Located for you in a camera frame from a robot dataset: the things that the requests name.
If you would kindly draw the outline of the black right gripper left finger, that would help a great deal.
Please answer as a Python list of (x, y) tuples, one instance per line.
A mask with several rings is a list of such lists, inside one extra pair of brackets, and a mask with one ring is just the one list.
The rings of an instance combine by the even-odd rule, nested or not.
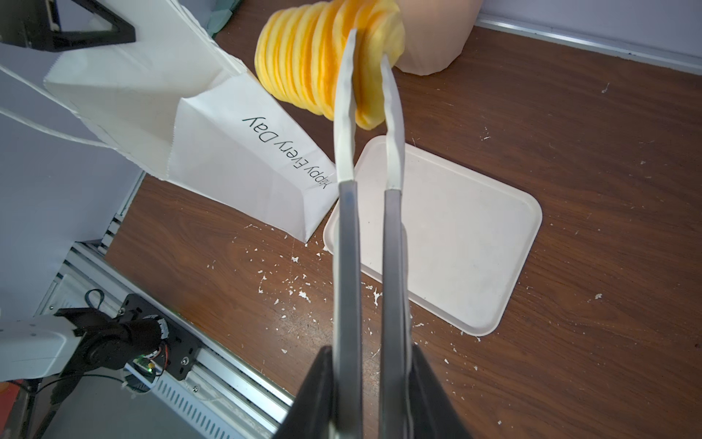
[(292, 407), (273, 438), (329, 438), (333, 391), (332, 347), (325, 346), (317, 353)]

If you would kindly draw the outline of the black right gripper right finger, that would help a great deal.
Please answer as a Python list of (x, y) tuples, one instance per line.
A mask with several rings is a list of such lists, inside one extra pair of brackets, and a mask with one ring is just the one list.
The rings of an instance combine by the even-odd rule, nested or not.
[(411, 438), (465, 438), (465, 428), (419, 346), (411, 348), (409, 373)]

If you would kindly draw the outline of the metal tongs with white tips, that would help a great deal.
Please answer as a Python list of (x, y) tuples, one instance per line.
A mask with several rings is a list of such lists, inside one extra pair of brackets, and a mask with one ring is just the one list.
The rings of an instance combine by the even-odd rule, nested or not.
[[(333, 409), (331, 427), (336, 438), (363, 433), (361, 249), (358, 211), (356, 99), (353, 85), (356, 40), (347, 38), (336, 84), (334, 148), (338, 182), (338, 224), (334, 238)], [(384, 113), (387, 183), (384, 191), (382, 241), (382, 342), (380, 362), (380, 427), (384, 438), (412, 436), (409, 381), (411, 322), (408, 298), (408, 249), (402, 223), (405, 174), (405, 128), (400, 94), (389, 59), (380, 62)]]

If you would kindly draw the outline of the white printed paper gift bag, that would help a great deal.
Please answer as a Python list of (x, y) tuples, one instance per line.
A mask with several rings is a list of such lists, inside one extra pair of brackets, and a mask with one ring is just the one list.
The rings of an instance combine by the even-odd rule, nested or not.
[(109, 1), (126, 44), (61, 54), (40, 92), (158, 179), (308, 241), (336, 200), (328, 156), (177, 1)]

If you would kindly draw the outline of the long ridged bread front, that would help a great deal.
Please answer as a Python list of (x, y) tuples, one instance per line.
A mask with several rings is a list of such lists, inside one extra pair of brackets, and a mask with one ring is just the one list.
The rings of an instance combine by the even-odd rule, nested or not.
[(333, 119), (337, 78), (351, 31), (356, 32), (356, 124), (367, 131), (378, 127), (385, 120), (381, 62), (395, 65), (405, 50), (395, 1), (321, 1), (273, 13), (255, 51), (259, 82), (277, 100)]

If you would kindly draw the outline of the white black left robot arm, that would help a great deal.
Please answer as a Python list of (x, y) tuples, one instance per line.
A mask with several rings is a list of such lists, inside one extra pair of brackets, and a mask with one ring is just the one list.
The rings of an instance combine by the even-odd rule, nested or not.
[[(78, 5), (106, 21), (108, 29), (63, 30), (55, 1), (4, 1), (1, 41), (50, 52), (135, 42), (135, 27), (101, 2)], [(1, 379), (19, 382), (55, 375), (58, 385), (51, 403), (62, 404), (86, 373), (122, 369), (139, 357), (161, 353), (168, 336), (168, 325), (160, 316), (120, 320), (97, 307), (62, 308), (53, 315), (1, 327)]]

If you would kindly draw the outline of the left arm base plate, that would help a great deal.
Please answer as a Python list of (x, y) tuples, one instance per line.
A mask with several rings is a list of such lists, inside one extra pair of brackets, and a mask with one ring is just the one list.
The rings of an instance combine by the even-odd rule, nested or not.
[(142, 296), (128, 294), (116, 320), (138, 329), (133, 338), (146, 343), (146, 350), (139, 350), (125, 364), (142, 382), (153, 384), (166, 373), (184, 380), (195, 366), (203, 348), (201, 340)]

